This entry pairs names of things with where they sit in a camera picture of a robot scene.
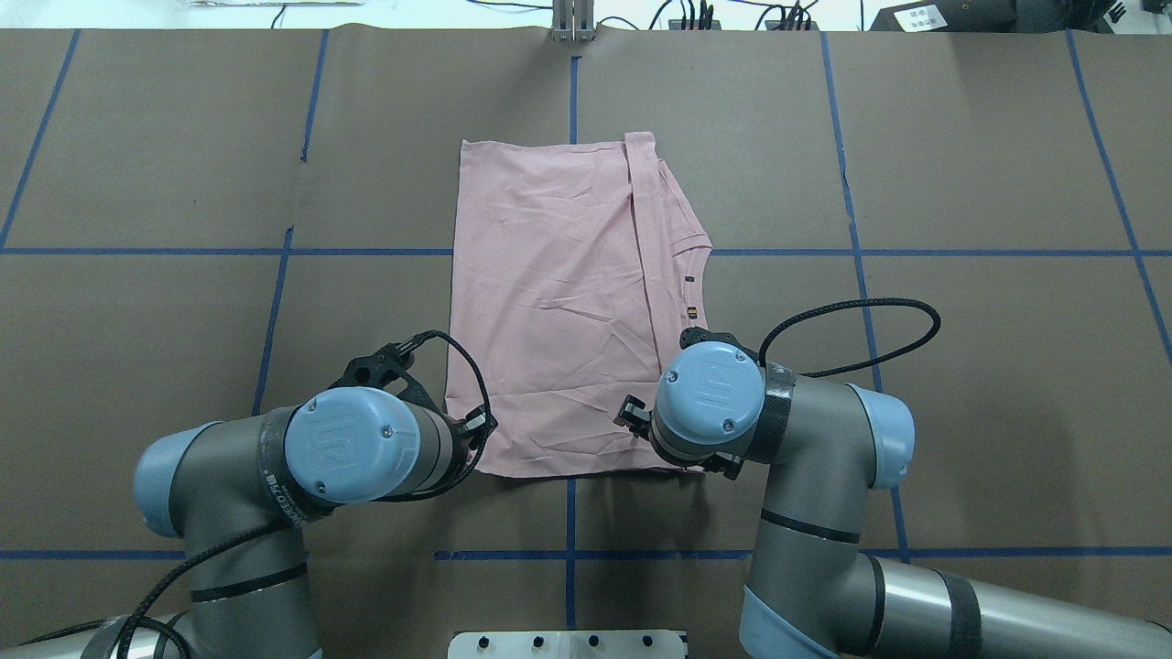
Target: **ur logo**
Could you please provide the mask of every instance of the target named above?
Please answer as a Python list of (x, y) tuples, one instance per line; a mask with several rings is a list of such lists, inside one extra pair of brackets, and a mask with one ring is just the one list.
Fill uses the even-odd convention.
[(354, 446), (349, 439), (354, 423), (348, 419), (326, 419), (313, 424), (313, 439), (318, 469), (340, 469), (354, 464)]
[(732, 383), (729, 382), (731, 368), (724, 364), (706, 362), (700, 387), (696, 389), (696, 403), (708, 407), (729, 409), (732, 407)]

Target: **folded shirt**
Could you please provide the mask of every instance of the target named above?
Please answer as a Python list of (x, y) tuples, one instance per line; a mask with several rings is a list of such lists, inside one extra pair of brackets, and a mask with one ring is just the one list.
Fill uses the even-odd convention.
[[(650, 402), (680, 332), (707, 326), (711, 252), (650, 133), (624, 142), (464, 142), (451, 328), (500, 426), (477, 469), (510, 477), (673, 468), (613, 423)], [(481, 402), (454, 352), (449, 409)]]

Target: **light blue joint cap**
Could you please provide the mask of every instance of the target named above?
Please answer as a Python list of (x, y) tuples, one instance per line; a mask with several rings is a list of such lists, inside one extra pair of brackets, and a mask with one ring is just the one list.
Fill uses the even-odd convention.
[(204, 423), (157, 440), (138, 458), (138, 467), (135, 468), (135, 504), (142, 511), (148, 529), (168, 538), (179, 537), (179, 531), (171, 521), (171, 483), (175, 482), (175, 473), (191, 442), (196, 441), (199, 433), (217, 423), (222, 421)]
[(785, 621), (744, 586), (741, 610), (741, 645), (752, 659), (838, 659), (797, 627)]
[(420, 424), (397, 398), (339, 387), (301, 406), (285, 433), (285, 461), (298, 484), (334, 503), (390, 494), (420, 457)]
[(912, 410), (895, 396), (847, 385), (867, 413), (871, 436), (875, 442), (875, 480), (872, 489), (890, 490), (907, 475), (907, 466), (915, 450), (915, 422)]
[(718, 341), (696, 344), (676, 355), (655, 393), (655, 414), (668, 429), (708, 448), (743, 435), (764, 403), (765, 382), (757, 365)]

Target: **black cable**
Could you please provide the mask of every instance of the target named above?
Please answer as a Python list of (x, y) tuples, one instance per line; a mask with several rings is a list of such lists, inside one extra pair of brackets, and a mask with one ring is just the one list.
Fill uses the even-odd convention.
[(277, 15), (273, 16), (273, 22), (268, 23), (268, 29), (273, 29), (273, 28), (277, 27), (277, 21), (281, 20), (281, 16), (285, 15), (285, 9), (288, 9), (288, 8), (289, 8), (288, 5), (281, 5), (281, 11), (277, 12)]
[[(451, 346), (452, 348), (455, 348), (456, 352), (458, 352), (462, 358), (464, 358), (464, 361), (466, 361), (468, 366), (472, 369), (472, 375), (476, 376), (476, 385), (477, 385), (477, 387), (479, 387), (479, 389), (481, 389), (481, 396), (484, 399), (484, 415), (485, 415), (485, 417), (491, 417), (492, 416), (492, 409), (491, 409), (490, 402), (489, 402), (489, 389), (484, 385), (484, 375), (481, 374), (481, 367), (476, 365), (476, 360), (472, 359), (472, 355), (470, 355), (468, 353), (468, 351), (464, 349), (464, 346), (459, 345), (459, 342), (457, 342), (456, 339), (452, 339), (451, 337), (449, 337), (444, 332), (441, 332), (440, 330), (429, 330), (427, 332), (422, 332), (420, 334), (416, 334), (416, 335), (411, 337), (410, 339), (408, 339), (403, 344), (400, 344), (400, 346), (403, 346), (403, 347), (401, 347), (401, 349), (406, 349), (407, 352), (411, 352), (411, 351), (415, 351), (416, 348), (418, 348), (420, 346), (422, 346), (423, 344), (430, 341), (431, 339), (442, 339), (449, 346)], [(432, 498), (432, 497), (440, 496), (440, 495), (442, 495), (442, 494), (444, 494), (447, 491), (450, 491), (456, 485), (463, 483), (464, 480), (468, 478), (469, 475), (471, 475), (472, 471), (476, 469), (476, 466), (481, 462), (481, 456), (482, 455), (484, 455), (484, 446), (481, 446), (479, 448), (476, 449), (476, 455), (472, 456), (472, 460), (468, 464), (464, 466), (464, 469), (462, 469), (459, 471), (459, 474), (456, 475), (455, 478), (452, 478), (448, 483), (444, 483), (444, 484), (440, 485), (438, 488), (434, 488), (434, 489), (430, 489), (430, 490), (424, 490), (422, 492), (414, 492), (414, 494), (409, 494), (409, 495), (403, 495), (403, 496), (384, 497), (384, 498), (381, 498), (379, 501), (409, 502), (409, 501), (423, 501), (423, 500), (428, 500), (428, 498)]]
[(155, 618), (143, 618), (142, 621), (138, 623), (138, 626), (151, 630), (152, 632), (158, 632), (159, 636), (166, 637), (166, 640), (173, 643), (175, 647), (179, 651), (179, 659), (191, 659), (193, 652), (191, 650), (191, 644), (188, 643), (188, 639), (183, 638), (183, 634), (175, 631), (175, 627), (159, 623)]
[(33, 645), (34, 643), (41, 643), (41, 641), (46, 641), (46, 640), (53, 640), (53, 639), (57, 639), (57, 638), (64, 638), (67, 636), (80, 634), (82, 632), (93, 631), (93, 630), (96, 630), (97, 627), (101, 627), (102, 623), (104, 623), (104, 621), (105, 621), (105, 619), (103, 618), (101, 620), (90, 620), (88, 623), (81, 623), (80, 625), (73, 625), (73, 626), (66, 627), (63, 630), (57, 630), (55, 632), (49, 632), (47, 634), (41, 634), (41, 636), (36, 637), (36, 638), (28, 639), (28, 640), (26, 640), (25, 643), (22, 643), (20, 645)]
[(625, 19), (622, 16), (606, 16), (605, 19), (599, 20), (598, 25), (602, 25), (606, 21), (622, 21), (622, 22), (629, 25), (631, 27), (633, 27), (635, 29), (639, 29), (639, 26), (636, 26), (635, 23), (628, 21), (627, 19)]
[(118, 630), (118, 636), (115, 640), (118, 643), (118, 652), (116, 654), (117, 659), (128, 659), (130, 654), (130, 643), (134, 639), (135, 630), (138, 627), (145, 627), (149, 623), (144, 623), (143, 619), (146, 618), (146, 611), (150, 610), (151, 605), (163, 595), (171, 584), (173, 584), (179, 577), (186, 573), (189, 570), (199, 565), (200, 563), (224, 553), (225, 551), (237, 548), (248, 541), (259, 538), (260, 536), (272, 534), (273, 531), (280, 531), (282, 529), (288, 529), (289, 525), (285, 522), (273, 522), (267, 526), (259, 526), (252, 529), (251, 531), (245, 531), (236, 537), (229, 538), (219, 544), (212, 545), (204, 551), (188, 558), (180, 563), (177, 568), (166, 573), (165, 577), (159, 579), (155, 587), (146, 593), (146, 597), (138, 603), (134, 613), (124, 623), (122, 623), (122, 629)]
[[(67, 636), (80, 634), (82, 632), (90, 632), (90, 631), (94, 631), (94, 630), (101, 627), (103, 623), (105, 623), (104, 619), (102, 619), (102, 620), (90, 620), (88, 623), (81, 623), (79, 625), (73, 625), (73, 626), (66, 627), (63, 630), (57, 630), (55, 632), (49, 632), (47, 634), (39, 636), (39, 637), (34, 638), (34, 639), (26, 640), (25, 643), (22, 643), (20, 645), (33, 645), (34, 643), (43, 643), (46, 640), (55, 640), (55, 639), (59, 639), (59, 638), (64, 638)], [(161, 636), (166, 637), (166, 639), (170, 640), (171, 643), (173, 643), (175, 647), (179, 651), (179, 658), (180, 659), (191, 659), (191, 654), (192, 654), (191, 644), (188, 643), (188, 639), (183, 638), (183, 634), (180, 634), (179, 632), (175, 631), (175, 629), (172, 629), (172, 627), (170, 627), (170, 626), (168, 626), (168, 625), (165, 625), (163, 623), (159, 623), (158, 620), (156, 620), (154, 618), (143, 618), (142, 623), (138, 626), (139, 627), (145, 627), (148, 630), (154, 631), (154, 632), (158, 632)]]
[(647, 29), (655, 29), (655, 21), (659, 20), (660, 14), (663, 13), (663, 9), (667, 9), (667, 6), (670, 5), (675, 0), (663, 0), (663, 4), (660, 5), (660, 8), (655, 11), (655, 15), (652, 16), (652, 25), (647, 26)]
[(829, 368), (826, 371), (799, 373), (799, 375), (805, 375), (806, 378), (825, 378), (826, 375), (850, 373), (851, 371), (859, 371), (860, 368), (867, 368), (877, 364), (883, 364), (890, 359), (895, 359), (897, 356), (907, 354), (921, 347), (924, 344), (931, 341), (932, 338), (935, 337), (938, 332), (940, 332), (940, 313), (938, 313), (936, 310), (932, 308), (932, 306), (929, 306), (928, 304), (921, 303), (920, 300), (912, 300), (908, 298), (873, 298), (865, 300), (846, 300), (841, 303), (834, 303), (832, 305), (820, 306), (818, 308), (812, 308), (810, 311), (804, 311), (797, 315), (783, 320), (782, 324), (778, 325), (777, 327), (774, 327), (774, 331), (770, 332), (765, 337), (765, 340), (761, 342), (761, 349), (757, 351), (757, 361), (761, 366), (765, 366), (765, 353), (769, 351), (769, 345), (774, 342), (774, 339), (776, 339), (778, 334), (781, 334), (789, 327), (792, 327), (798, 322), (802, 322), (803, 320), (810, 320), (811, 318), (817, 318), (819, 315), (825, 315), (827, 313), (833, 313), (836, 311), (844, 311), (847, 308), (859, 308), (859, 307), (873, 307), (873, 306), (905, 306), (911, 308), (918, 308), (924, 313), (928, 314), (928, 318), (932, 319), (932, 327), (929, 327), (928, 331), (918, 340), (912, 341), (911, 344), (899, 349), (892, 351), (887, 354), (877, 356), (874, 359), (868, 359), (866, 361), (860, 361), (858, 364), (852, 364), (850, 366)]
[(777, 29), (792, 30), (793, 21), (797, 19), (799, 11), (802, 11), (802, 5), (793, 2), (793, 6), (790, 7), (790, 11), (782, 16), (782, 22), (777, 26)]
[(765, 22), (765, 16), (768, 16), (769, 12), (772, 12), (774, 9), (781, 9), (782, 11), (782, 19), (783, 20), (785, 19), (785, 7), (783, 7), (781, 5), (770, 5), (764, 12), (761, 13), (761, 16), (757, 19), (757, 25), (752, 26), (752, 29), (754, 30), (761, 29), (761, 23)]
[(544, 5), (525, 5), (523, 2), (495, 2), (490, 0), (466, 0), (473, 5), (484, 5), (486, 7), (522, 7), (525, 9), (548, 9), (553, 11), (553, 7), (546, 7)]

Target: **sticker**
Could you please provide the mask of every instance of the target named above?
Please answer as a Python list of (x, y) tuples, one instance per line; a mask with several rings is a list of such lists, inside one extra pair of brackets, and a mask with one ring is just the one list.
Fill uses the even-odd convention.
[(892, 15), (899, 21), (899, 27), (904, 28), (904, 32), (927, 32), (929, 29), (948, 27), (948, 22), (935, 5), (904, 9)]

